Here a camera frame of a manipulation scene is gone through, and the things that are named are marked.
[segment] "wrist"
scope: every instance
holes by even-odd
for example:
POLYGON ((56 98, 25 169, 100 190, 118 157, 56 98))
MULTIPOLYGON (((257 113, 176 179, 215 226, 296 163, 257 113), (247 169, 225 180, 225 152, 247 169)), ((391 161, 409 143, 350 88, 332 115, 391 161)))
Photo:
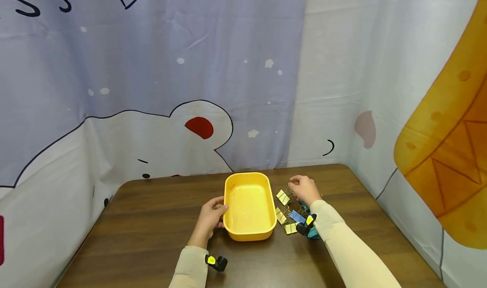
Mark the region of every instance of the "wrist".
POLYGON ((189 238, 188 246, 196 246, 206 249, 208 246, 208 233, 204 232, 198 227, 195 227, 191 237, 189 238))
POLYGON ((311 205, 315 202, 315 201, 318 201, 318 200, 323 200, 323 198, 321 197, 314 197, 314 198, 311 198, 308 202, 306 202, 305 204, 308 205, 308 207, 311 207, 311 205))

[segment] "pink spot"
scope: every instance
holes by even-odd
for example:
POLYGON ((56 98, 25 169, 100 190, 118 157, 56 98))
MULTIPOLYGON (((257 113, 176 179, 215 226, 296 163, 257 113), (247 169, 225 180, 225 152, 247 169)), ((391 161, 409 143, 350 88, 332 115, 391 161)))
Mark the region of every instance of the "pink spot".
POLYGON ((368 110, 358 115, 355 121, 355 132, 364 141, 364 148, 369 149, 375 143, 375 122, 372 111, 368 110))
POLYGON ((197 116, 186 122, 185 127, 205 140, 213 135, 213 125, 201 116, 197 116))

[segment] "cartoon bear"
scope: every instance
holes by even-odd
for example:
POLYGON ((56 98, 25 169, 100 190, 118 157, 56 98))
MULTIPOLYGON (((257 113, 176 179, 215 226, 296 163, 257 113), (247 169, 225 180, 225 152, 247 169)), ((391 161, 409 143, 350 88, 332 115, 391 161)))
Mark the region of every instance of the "cartoon bear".
POLYGON ((51 285, 123 183, 231 172, 215 150, 232 133, 228 113, 204 100, 169 116, 124 111, 87 118, 42 151, 0 200, 2 287, 51 285))

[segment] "beige sleeve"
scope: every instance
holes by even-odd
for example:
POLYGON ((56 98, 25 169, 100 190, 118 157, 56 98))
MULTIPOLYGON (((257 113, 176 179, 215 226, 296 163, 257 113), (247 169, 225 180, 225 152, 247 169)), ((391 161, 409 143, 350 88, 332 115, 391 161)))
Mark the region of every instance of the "beige sleeve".
POLYGON ((387 266, 345 224, 338 212, 323 200, 310 206, 316 214, 314 225, 347 288, 401 287, 387 266))
POLYGON ((205 262, 207 254, 208 250, 200 247, 184 247, 169 288, 205 288, 208 275, 208 265, 205 262))

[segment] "teal binder clip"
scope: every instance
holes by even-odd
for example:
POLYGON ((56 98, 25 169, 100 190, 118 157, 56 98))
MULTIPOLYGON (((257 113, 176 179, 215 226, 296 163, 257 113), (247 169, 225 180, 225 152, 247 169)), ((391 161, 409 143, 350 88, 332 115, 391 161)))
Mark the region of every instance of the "teal binder clip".
POLYGON ((318 231, 316 231, 315 227, 312 227, 311 230, 308 232, 308 238, 309 239, 320 239, 320 236, 318 235, 318 231))
POLYGON ((302 201, 301 199, 299 199, 299 202, 302 205, 302 207, 304 208, 304 210, 307 211, 307 212, 309 212, 309 207, 304 203, 304 201, 302 201))

